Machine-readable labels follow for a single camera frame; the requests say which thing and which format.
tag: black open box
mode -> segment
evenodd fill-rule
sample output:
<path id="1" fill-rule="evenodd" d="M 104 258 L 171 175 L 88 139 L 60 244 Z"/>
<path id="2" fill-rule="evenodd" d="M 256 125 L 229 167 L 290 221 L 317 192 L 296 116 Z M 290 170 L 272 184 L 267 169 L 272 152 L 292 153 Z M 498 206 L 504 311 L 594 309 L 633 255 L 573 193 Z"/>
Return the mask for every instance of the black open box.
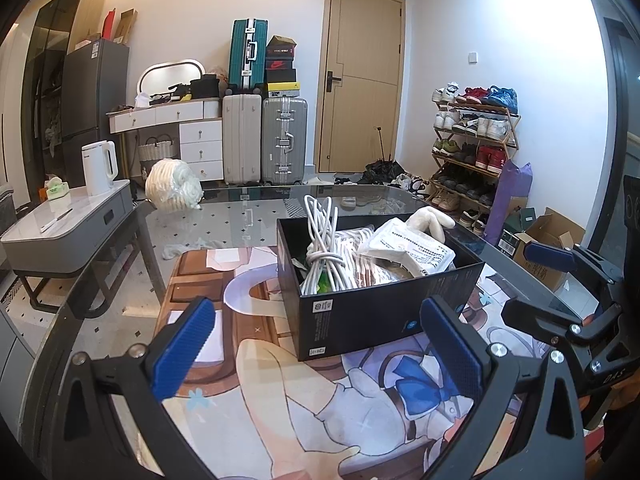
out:
<path id="1" fill-rule="evenodd" d="M 392 218 L 410 214 L 341 216 L 337 229 L 367 225 L 378 228 Z M 306 218 L 278 219 L 278 280 L 299 361 L 336 356 L 382 345 L 422 331 L 418 313 L 425 298 L 439 294 L 461 312 L 484 263 L 455 240 L 456 270 L 404 282 L 301 296 L 302 276 L 292 258 L 306 254 L 310 244 Z"/>

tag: anime desk mat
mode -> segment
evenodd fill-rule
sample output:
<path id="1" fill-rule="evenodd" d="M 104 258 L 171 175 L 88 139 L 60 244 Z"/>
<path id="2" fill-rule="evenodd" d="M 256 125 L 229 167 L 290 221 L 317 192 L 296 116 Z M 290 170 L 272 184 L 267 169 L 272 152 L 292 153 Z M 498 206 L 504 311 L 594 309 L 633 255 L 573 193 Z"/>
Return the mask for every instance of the anime desk mat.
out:
<path id="1" fill-rule="evenodd" d="M 300 363 L 268 247 L 190 251 L 177 261 L 155 332 L 196 296 L 216 325 L 176 397 L 163 405 L 219 479 L 417 480 L 452 441 L 473 402 L 423 333 Z M 541 358 L 546 345 L 500 316 L 516 296 L 485 266 L 461 319 L 488 342 Z M 511 401 L 478 472 L 497 463 L 520 408 Z M 142 438 L 140 462 L 159 472 Z"/>

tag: blue sneaker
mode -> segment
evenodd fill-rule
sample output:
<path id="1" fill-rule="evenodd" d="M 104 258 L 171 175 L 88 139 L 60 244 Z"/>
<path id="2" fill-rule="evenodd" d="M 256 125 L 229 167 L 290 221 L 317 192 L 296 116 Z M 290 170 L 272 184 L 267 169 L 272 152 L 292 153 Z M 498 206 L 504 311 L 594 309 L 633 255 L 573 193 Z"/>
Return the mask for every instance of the blue sneaker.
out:
<path id="1" fill-rule="evenodd" d="M 487 96 L 482 99 L 482 104 L 503 106 L 508 108 L 511 114 L 518 114 L 518 95 L 513 88 L 492 86 Z"/>

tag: green sneaker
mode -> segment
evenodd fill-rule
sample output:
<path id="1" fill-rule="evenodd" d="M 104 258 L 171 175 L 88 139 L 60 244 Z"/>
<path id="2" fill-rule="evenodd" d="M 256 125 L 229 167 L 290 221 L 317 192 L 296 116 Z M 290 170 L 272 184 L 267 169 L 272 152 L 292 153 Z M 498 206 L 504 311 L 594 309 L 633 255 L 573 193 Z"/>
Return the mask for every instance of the green sneaker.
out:
<path id="1" fill-rule="evenodd" d="M 442 153 L 442 139 L 438 139 L 433 143 L 433 148 L 431 151 L 433 153 Z"/>
<path id="2" fill-rule="evenodd" d="M 460 151 L 460 146 L 455 140 L 443 140 L 442 149 L 446 155 L 453 155 Z"/>

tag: wooden door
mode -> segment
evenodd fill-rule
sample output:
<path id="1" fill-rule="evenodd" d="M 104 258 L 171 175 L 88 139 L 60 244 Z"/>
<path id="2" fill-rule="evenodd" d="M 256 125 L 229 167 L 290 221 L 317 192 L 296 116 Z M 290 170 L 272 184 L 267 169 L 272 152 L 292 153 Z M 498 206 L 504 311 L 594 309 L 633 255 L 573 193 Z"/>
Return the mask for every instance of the wooden door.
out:
<path id="1" fill-rule="evenodd" d="M 392 154 L 402 35 L 398 0 L 331 0 L 319 171 L 363 171 Z"/>

